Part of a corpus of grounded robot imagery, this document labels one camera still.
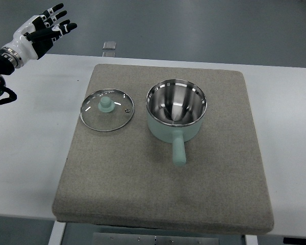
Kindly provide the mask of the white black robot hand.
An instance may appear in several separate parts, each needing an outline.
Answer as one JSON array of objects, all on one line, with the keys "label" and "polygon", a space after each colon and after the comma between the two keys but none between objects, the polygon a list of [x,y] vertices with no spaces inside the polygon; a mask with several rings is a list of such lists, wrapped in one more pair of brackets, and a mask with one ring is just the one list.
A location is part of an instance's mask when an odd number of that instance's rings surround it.
[{"label": "white black robot hand", "polygon": [[0,49],[0,54],[21,68],[30,60],[42,58],[59,38],[77,27],[69,19],[62,21],[67,14],[64,4],[57,4],[39,15],[32,16],[13,34],[11,42]]}]

